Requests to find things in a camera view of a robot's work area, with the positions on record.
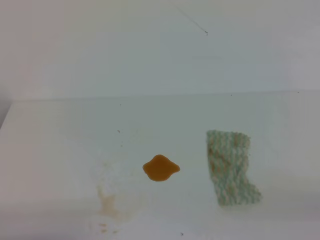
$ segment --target wet spot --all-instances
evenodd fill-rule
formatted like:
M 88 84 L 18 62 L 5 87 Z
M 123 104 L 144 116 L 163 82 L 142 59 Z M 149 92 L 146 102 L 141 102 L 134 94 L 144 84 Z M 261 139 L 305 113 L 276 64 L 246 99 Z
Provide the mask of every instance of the wet spot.
M 162 182 L 180 171 L 180 167 L 163 155 L 156 155 L 151 161 L 143 165 L 143 170 L 155 182 Z

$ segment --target white table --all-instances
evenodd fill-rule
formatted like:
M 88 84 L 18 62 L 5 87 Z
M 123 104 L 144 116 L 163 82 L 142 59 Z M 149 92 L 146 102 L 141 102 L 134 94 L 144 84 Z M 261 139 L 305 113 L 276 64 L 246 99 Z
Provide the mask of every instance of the white table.
M 320 92 L 15 102 L 0 130 L 1 239 L 317 239 L 319 103 Z M 212 129 L 251 137 L 260 204 L 217 205 Z M 142 166 L 157 154 L 181 171 L 151 181 Z M 97 186 L 121 219 L 97 213 Z

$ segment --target sponge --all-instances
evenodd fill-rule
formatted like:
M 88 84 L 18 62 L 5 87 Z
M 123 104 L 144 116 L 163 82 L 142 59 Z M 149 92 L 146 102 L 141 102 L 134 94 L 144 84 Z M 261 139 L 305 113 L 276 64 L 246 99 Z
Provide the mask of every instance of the sponge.
M 240 132 L 218 130 L 206 135 L 209 172 L 219 205 L 258 203 L 262 195 L 246 177 L 250 138 Z

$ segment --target stain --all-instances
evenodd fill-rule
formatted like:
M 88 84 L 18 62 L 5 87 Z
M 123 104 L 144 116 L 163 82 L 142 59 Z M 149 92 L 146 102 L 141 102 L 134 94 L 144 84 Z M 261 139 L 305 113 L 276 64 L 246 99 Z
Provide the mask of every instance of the stain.
M 97 187 L 98 197 L 101 202 L 101 211 L 100 213 L 104 216 L 108 216 L 113 219 L 117 219 L 119 217 L 119 211 L 115 209 L 115 200 L 116 195 L 112 194 L 109 196 L 105 196 L 101 186 Z
M 89 222 L 88 228 L 89 228 L 90 233 L 92 233 L 93 232 L 93 228 L 92 228 L 92 223 L 91 222 Z
M 151 161 L 143 165 L 143 170 L 155 182 L 162 182 L 180 171 L 180 167 L 163 155 L 156 155 Z

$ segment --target orange liquid drop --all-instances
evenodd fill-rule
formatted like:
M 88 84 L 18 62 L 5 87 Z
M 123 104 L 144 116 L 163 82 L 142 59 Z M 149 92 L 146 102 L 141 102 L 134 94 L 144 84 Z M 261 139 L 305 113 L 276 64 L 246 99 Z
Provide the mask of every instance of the orange liquid drop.
M 180 171 L 180 167 L 163 155 L 156 155 L 151 161 L 143 165 L 144 172 L 155 182 L 162 182 Z

